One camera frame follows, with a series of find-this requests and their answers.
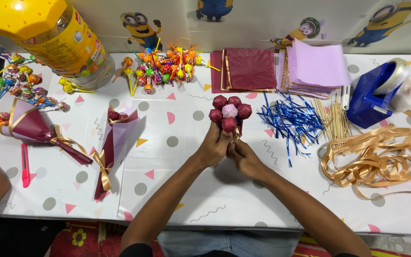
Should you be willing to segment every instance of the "hand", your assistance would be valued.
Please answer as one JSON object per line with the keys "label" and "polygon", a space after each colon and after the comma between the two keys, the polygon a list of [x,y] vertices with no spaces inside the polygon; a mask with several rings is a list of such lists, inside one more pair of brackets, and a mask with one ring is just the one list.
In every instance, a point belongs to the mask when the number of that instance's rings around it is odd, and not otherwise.
{"label": "hand", "polygon": [[153,23],[155,23],[157,27],[161,27],[161,22],[159,20],[153,20]]}
{"label": "hand", "polygon": [[220,131],[220,128],[211,122],[204,141],[193,157],[204,169],[215,166],[225,157],[230,142],[232,142],[232,133]]}
{"label": "hand", "polygon": [[228,155],[236,163],[237,170],[250,178],[260,180],[263,171],[265,168],[268,168],[258,156],[256,156],[248,143],[240,139],[234,140],[234,142],[228,145]]}
{"label": "hand", "polygon": [[197,18],[198,20],[201,20],[202,17],[204,17],[204,15],[202,15],[199,10],[196,10],[196,18]]}

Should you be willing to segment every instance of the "yellow jar lid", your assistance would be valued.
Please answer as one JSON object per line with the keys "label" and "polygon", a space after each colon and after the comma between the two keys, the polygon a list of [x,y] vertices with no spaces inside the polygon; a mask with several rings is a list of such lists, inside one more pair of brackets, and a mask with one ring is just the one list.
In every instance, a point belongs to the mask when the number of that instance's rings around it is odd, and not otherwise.
{"label": "yellow jar lid", "polygon": [[65,0],[0,0],[0,34],[25,40],[51,30]]}

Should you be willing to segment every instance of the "jeans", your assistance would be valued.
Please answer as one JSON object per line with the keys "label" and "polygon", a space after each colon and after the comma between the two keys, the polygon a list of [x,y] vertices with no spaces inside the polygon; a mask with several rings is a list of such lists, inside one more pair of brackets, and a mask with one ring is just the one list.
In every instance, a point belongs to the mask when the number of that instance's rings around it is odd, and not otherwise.
{"label": "jeans", "polygon": [[166,257],[196,257],[213,250],[237,257],[290,257],[302,232],[164,230],[158,243]]}

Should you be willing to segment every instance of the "gold ribbon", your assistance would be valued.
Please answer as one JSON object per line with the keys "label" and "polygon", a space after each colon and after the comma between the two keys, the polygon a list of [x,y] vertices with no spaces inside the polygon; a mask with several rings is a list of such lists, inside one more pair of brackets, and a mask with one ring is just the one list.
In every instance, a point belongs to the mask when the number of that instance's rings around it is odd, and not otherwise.
{"label": "gold ribbon", "polygon": [[106,159],[104,155],[104,149],[101,151],[100,155],[98,155],[98,152],[94,150],[91,156],[99,164],[99,167],[100,167],[99,172],[101,172],[101,181],[102,181],[102,187],[104,188],[104,191],[111,190],[112,185],[109,180],[109,175],[107,174],[107,172],[111,172],[111,168],[106,168]]}
{"label": "gold ribbon", "polygon": [[61,135],[60,126],[55,125],[55,133],[57,134],[57,137],[54,137],[54,138],[50,139],[50,143],[55,144],[55,142],[57,140],[60,140],[62,143],[65,143],[66,145],[68,145],[70,147],[72,147],[72,144],[74,143],[78,146],[78,148],[80,149],[80,152],[88,157],[87,151],[85,150],[85,148],[82,145],[80,145],[79,143],[75,142],[74,140],[72,140],[70,138],[63,137]]}
{"label": "gold ribbon", "polygon": [[[404,112],[411,118],[411,111]],[[386,143],[396,137],[405,136],[402,143]],[[395,155],[385,155],[391,151],[400,150]],[[359,185],[364,184],[374,188],[397,185],[411,180],[411,155],[404,154],[405,150],[411,153],[411,130],[409,128],[396,128],[393,124],[374,129],[367,133],[336,139],[329,142],[327,152],[321,161],[323,173],[328,179],[338,184],[340,187],[350,185],[356,186],[358,196],[371,200],[364,196],[358,189]],[[342,168],[337,168],[334,164],[336,155],[345,155],[349,153],[359,154],[357,161],[348,163]],[[336,172],[328,172],[328,162],[332,161]],[[385,178],[385,181],[373,182],[376,175]],[[400,191],[393,193],[411,193],[411,191]]]}

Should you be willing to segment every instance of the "blue overalls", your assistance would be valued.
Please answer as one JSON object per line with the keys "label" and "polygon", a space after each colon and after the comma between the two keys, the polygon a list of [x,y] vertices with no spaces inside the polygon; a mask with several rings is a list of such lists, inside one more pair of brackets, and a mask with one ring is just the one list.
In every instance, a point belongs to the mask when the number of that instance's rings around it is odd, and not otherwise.
{"label": "blue overalls", "polygon": [[147,36],[147,37],[136,37],[134,35],[131,35],[133,38],[140,38],[144,41],[143,44],[140,44],[143,48],[150,48],[150,49],[155,49],[156,44],[158,44],[158,36],[156,33],[153,33],[153,35]]}
{"label": "blue overalls", "polygon": [[364,44],[363,46],[367,46],[370,43],[378,42],[387,37],[383,36],[386,32],[401,24],[402,22],[389,28],[375,30],[369,30],[366,27],[364,27],[364,33],[361,36],[356,37],[354,39],[356,41],[356,46],[360,46],[361,44]]}
{"label": "blue overalls", "polygon": [[232,6],[226,7],[226,0],[203,0],[203,8],[199,8],[199,12],[206,15],[208,20],[215,17],[220,20],[222,16],[231,12]]}

